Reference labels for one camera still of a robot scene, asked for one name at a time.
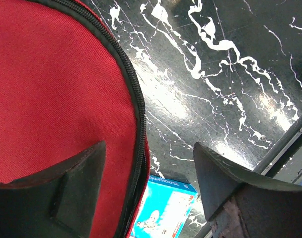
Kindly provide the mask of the red student backpack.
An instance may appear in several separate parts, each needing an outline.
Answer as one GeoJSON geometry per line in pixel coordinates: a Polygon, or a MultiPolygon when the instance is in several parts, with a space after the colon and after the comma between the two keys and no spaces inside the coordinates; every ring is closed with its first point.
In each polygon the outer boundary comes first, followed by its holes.
{"type": "Polygon", "coordinates": [[[149,176],[133,65],[80,0],[0,0],[0,183],[106,143],[89,238],[127,238],[149,176]]]}

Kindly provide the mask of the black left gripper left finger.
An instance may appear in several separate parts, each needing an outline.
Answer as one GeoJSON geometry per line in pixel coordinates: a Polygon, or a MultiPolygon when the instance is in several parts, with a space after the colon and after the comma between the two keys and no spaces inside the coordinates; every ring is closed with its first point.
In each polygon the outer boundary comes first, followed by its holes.
{"type": "Polygon", "coordinates": [[[39,172],[0,183],[0,238],[87,238],[106,161],[106,143],[39,172]]]}

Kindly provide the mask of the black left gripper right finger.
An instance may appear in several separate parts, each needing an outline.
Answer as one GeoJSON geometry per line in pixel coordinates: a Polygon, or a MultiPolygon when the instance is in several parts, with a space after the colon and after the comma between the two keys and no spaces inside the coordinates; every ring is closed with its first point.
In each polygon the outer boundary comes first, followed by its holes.
{"type": "Polygon", "coordinates": [[[251,171],[195,143],[206,220],[215,238],[302,238],[302,186],[251,171]]]}

